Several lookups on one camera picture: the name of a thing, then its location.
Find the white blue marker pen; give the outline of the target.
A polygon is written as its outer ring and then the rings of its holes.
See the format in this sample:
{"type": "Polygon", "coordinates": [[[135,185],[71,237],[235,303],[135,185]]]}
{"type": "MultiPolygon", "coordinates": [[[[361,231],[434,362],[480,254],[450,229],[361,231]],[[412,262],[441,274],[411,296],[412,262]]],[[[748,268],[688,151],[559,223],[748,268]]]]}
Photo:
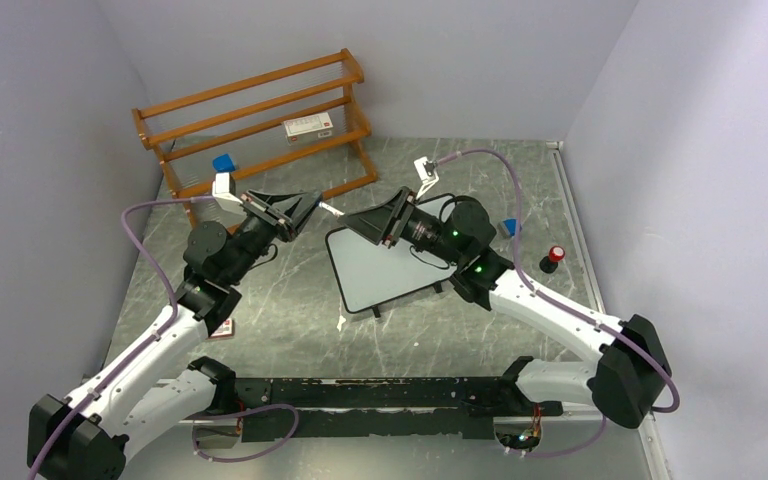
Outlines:
{"type": "Polygon", "coordinates": [[[324,211],[328,212],[329,214],[331,214],[332,216],[334,216],[336,218],[340,218],[340,217],[342,217],[344,215],[343,211],[341,211],[341,210],[339,210],[339,209],[337,209],[337,208],[333,207],[332,205],[327,204],[325,202],[319,202],[318,203],[318,207],[323,209],[324,211]]]}

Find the white whiteboard black frame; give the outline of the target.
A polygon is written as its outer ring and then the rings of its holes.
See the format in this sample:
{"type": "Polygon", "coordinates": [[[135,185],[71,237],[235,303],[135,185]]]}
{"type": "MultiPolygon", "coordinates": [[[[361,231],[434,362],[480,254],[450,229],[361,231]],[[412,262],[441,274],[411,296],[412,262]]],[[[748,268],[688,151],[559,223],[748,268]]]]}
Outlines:
{"type": "Polygon", "coordinates": [[[326,248],[343,307],[356,314],[445,282],[455,267],[407,243],[375,246],[341,226],[326,234],[326,248]]]}

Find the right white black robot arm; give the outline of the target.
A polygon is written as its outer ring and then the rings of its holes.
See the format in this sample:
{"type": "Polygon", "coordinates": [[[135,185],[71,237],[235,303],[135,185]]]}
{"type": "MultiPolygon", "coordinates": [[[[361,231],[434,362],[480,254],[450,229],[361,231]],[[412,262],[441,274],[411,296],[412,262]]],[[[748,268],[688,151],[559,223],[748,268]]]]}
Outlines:
{"type": "Polygon", "coordinates": [[[611,422],[636,429],[659,411],[664,390],[674,392],[672,370],[654,324],[591,310],[519,274],[513,261],[491,246],[496,230],[475,198],[459,195],[438,214],[422,210],[403,187],[387,202],[345,214],[339,222],[376,246],[402,242],[439,259],[467,303],[523,321],[564,345],[576,363],[531,360],[499,391],[510,413],[535,403],[569,402],[595,407],[611,422]]]}

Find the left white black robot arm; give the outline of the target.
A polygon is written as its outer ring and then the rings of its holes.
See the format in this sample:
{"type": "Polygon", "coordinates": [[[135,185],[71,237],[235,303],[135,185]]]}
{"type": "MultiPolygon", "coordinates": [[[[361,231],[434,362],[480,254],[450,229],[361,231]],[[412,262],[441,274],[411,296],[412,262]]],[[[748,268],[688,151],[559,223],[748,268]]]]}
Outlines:
{"type": "Polygon", "coordinates": [[[241,299],[236,287],[276,241],[295,240],[322,201],[319,192],[214,193],[244,215],[234,231],[216,221],[192,228],[182,282],[160,277],[168,304],[110,364],[68,395],[43,396],[29,415],[29,478],[117,479],[180,421],[221,416],[237,405],[235,373],[202,357],[170,383],[163,373],[206,341],[241,299]]]}

